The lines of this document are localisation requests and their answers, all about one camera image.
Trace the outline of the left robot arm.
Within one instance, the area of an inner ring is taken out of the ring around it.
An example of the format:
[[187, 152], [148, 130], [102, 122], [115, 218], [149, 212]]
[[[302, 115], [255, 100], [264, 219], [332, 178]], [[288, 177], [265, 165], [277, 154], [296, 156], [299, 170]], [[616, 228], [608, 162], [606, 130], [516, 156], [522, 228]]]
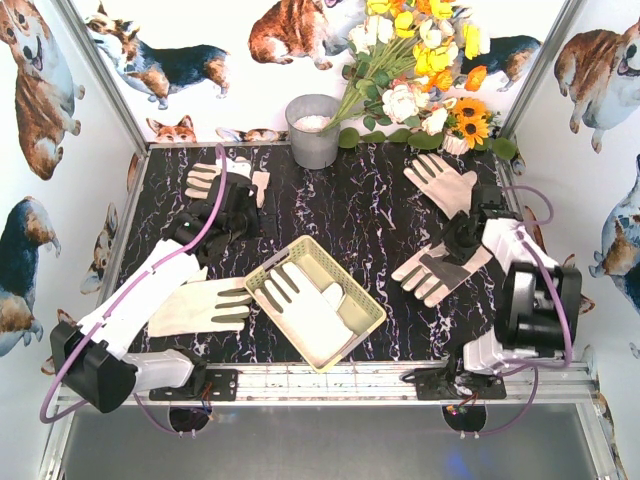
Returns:
[[252, 298], [241, 277], [210, 280], [208, 266], [235, 239], [260, 231], [257, 188], [223, 170], [209, 196], [178, 214], [167, 236], [120, 288], [76, 324], [50, 335], [56, 384], [102, 413], [139, 392], [166, 389], [192, 399], [205, 389], [206, 361], [183, 346], [133, 353], [141, 330], [151, 337], [238, 331]]

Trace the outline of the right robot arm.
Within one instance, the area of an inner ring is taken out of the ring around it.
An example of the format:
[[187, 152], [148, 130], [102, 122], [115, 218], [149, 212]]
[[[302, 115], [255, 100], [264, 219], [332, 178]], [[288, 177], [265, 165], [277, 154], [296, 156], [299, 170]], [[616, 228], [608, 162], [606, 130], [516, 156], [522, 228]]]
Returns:
[[469, 372], [560, 369], [572, 361], [582, 276], [535, 243], [527, 228], [536, 224], [509, 209], [502, 188], [476, 185], [470, 211], [457, 213], [441, 235], [446, 263], [469, 267], [473, 258], [487, 253], [505, 273], [493, 326], [462, 347]]

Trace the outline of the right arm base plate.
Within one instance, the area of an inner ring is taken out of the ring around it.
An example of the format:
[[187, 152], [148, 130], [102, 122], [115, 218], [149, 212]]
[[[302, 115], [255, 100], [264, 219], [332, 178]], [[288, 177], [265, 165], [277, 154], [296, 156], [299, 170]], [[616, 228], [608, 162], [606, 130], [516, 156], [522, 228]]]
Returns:
[[503, 400], [507, 393], [503, 381], [496, 376], [462, 372], [451, 374], [444, 369], [425, 369], [414, 374], [419, 400]]

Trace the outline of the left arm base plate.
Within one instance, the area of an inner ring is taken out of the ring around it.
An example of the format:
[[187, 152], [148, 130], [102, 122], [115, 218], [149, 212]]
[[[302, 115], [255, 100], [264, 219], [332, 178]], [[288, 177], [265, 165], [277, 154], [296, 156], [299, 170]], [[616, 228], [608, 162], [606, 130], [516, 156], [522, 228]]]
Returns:
[[149, 392], [151, 401], [223, 401], [236, 399], [239, 371], [237, 369], [207, 369], [198, 378], [177, 388], [163, 387]]

